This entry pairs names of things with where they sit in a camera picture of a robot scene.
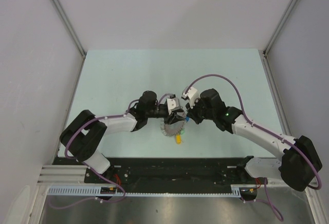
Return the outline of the steel disc with key rings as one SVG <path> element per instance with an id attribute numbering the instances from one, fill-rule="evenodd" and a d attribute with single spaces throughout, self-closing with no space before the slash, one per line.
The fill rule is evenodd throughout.
<path id="1" fill-rule="evenodd" d="M 167 137 L 172 137 L 175 135 L 179 135 L 184 129 L 185 124 L 186 121 L 178 121 L 174 124 L 165 124 L 164 122 L 162 122 L 160 125 L 160 129 L 163 135 Z"/>

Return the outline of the yellow tag key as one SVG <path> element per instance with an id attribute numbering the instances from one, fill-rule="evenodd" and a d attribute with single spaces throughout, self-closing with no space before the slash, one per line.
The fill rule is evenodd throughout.
<path id="1" fill-rule="evenodd" d="M 177 134 L 177 135 L 175 136 L 175 142 L 176 142 L 177 144 L 182 144 L 182 143 L 183 143 L 181 134 Z"/>

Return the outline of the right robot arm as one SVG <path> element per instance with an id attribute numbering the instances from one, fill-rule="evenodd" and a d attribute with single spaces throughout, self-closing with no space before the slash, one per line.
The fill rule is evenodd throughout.
<path id="1" fill-rule="evenodd" d="M 242 183 L 255 178 L 282 179 L 292 189 L 302 192 L 318 176 L 322 163 L 310 138 L 278 135 L 245 118 L 243 112 L 226 106 L 215 89 L 199 93 L 194 87 L 182 92 L 187 100 L 187 116 L 196 124 L 211 120 L 218 129 L 241 136 L 274 155 L 275 159 L 248 157 L 237 170 Z"/>

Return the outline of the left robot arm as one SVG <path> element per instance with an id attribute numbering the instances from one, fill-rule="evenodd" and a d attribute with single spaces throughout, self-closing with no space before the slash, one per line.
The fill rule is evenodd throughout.
<path id="1" fill-rule="evenodd" d="M 64 156 L 95 170 L 96 177 L 107 183 L 112 180 L 114 171 L 109 160 L 98 151 L 102 138 L 107 134 L 136 132 L 146 126 L 149 119 L 161 119 L 164 134 L 175 136 L 185 125 L 186 113 L 176 95 L 165 94 L 158 98 L 150 90 L 133 100 L 121 115 L 96 117 L 90 110 L 83 110 L 60 135 Z"/>

